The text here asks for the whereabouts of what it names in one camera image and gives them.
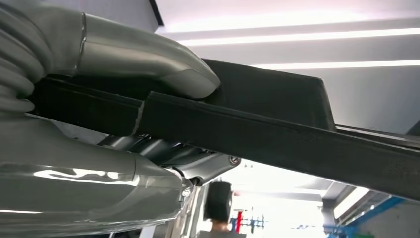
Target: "blue metal beam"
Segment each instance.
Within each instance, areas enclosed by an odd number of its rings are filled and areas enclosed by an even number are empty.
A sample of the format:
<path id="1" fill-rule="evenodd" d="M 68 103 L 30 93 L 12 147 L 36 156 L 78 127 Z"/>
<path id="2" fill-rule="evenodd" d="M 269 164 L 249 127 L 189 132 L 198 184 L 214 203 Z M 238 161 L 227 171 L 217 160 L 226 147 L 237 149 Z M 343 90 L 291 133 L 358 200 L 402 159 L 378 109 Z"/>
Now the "blue metal beam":
<path id="1" fill-rule="evenodd" d="M 388 211 L 389 209 L 397 206 L 398 204 L 401 204 L 404 202 L 404 199 L 399 197 L 391 197 L 388 200 L 382 202 L 381 204 L 377 205 L 374 209 L 371 209 L 369 211 L 365 211 L 364 214 L 361 214 L 357 219 L 347 224 L 348 226 L 356 227 L 374 217 L 377 215 Z"/>

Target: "flexible ribbed hose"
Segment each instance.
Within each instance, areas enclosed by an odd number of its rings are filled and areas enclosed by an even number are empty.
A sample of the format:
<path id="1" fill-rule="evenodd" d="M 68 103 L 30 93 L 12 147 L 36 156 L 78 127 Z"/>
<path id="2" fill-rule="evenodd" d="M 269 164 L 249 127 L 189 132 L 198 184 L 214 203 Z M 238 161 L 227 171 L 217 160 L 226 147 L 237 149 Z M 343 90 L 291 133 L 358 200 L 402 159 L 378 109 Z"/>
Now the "flexible ribbed hose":
<path id="1" fill-rule="evenodd" d="M 34 105 L 22 98 L 52 66 L 51 51 L 37 27 L 0 3 L 0 111 L 33 110 Z"/>

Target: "polished metal surface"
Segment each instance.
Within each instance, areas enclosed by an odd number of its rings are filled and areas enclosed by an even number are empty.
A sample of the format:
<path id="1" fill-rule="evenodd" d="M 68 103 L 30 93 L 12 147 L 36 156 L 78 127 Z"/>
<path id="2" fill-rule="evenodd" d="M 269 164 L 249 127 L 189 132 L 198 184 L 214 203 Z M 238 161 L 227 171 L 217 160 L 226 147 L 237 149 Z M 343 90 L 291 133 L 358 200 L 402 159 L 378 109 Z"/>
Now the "polished metal surface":
<path id="1" fill-rule="evenodd" d="M 188 179 L 198 178 L 198 185 L 204 185 L 222 173 L 233 169 L 241 163 L 240 158 L 221 153 L 200 153 L 176 158 L 166 163 Z"/>
<path id="2" fill-rule="evenodd" d="M 25 116 L 34 106 L 24 98 L 47 74 L 102 72 L 147 76 L 202 98 L 218 79 L 199 58 L 171 40 L 40 0 L 0 0 L 0 52 L 0 237 L 109 234 L 174 219 L 187 197 L 177 175 L 117 150 L 130 143 L 109 149 L 64 136 Z"/>

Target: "wall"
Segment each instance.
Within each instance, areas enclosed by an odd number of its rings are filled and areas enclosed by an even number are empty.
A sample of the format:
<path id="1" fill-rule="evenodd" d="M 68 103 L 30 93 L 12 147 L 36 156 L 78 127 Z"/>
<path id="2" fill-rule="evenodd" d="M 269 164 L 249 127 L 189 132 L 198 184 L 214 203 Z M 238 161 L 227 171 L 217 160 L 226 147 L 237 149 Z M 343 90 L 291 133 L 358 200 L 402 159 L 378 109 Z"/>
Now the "wall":
<path id="1" fill-rule="evenodd" d="M 420 204 L 406 202 L 359 226 L 359 233 L 375 238 L 420 237 Z"/>
<path id="2" fill-rule="evenodd" d="M 46 0 L 67 8 L 154 32 L 158 22 L 148 0 Z"/>

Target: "ceiling light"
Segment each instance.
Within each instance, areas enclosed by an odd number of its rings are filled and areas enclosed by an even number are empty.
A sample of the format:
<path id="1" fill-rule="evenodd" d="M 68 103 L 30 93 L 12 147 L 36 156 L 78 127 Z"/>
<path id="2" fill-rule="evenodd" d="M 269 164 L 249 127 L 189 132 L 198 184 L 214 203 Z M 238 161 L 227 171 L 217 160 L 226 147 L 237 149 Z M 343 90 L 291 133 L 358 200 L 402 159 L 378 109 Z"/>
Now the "ceiling light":
<path id="1" fill-rule="evenodd" d="M 3 213 L 25 213 L 25 214 L 38 214 L 42 212 L 31 212 L 31 211 L 15 211 L 15 210 L 0 210 Z"/>
<path id="2" fill-rule="evenodd" d="M 357 187 L 340 204 L 334 208 L 334 217 L 339 218 L 364 197 L 370 190 L 364 187 Z"/>
<path id="3" fill-rule="evenodd" d="M 419 66 L 420 60 L 397 61 L 361 61 L 361 62 L 325 62 L 325 63 L 274 63 L 254 64 L 252 67 L 274 70 L 285 69 L 320 69 L 320 68 L 363 68 L 363 67 L 395 67 Z"/>
<path id="4" fill-rule="evenodd" d="M 230 45 L 230 44 L 248 44 L 248 43 L 265 43 L 265 42 L 309 41 L 309 40 L 348 39 L 348 38 L 381 37 L 381 36 L 402 36 L 402 35 L 417 35 L 417 34 L 420 34 L 420 28 L 321 32 L 321 33 L 269 35 L 269 36 L 243 36 L 243 37 L 181 40 L 178 42 L 185 46 L 211 46 L 211 45 Z"/>

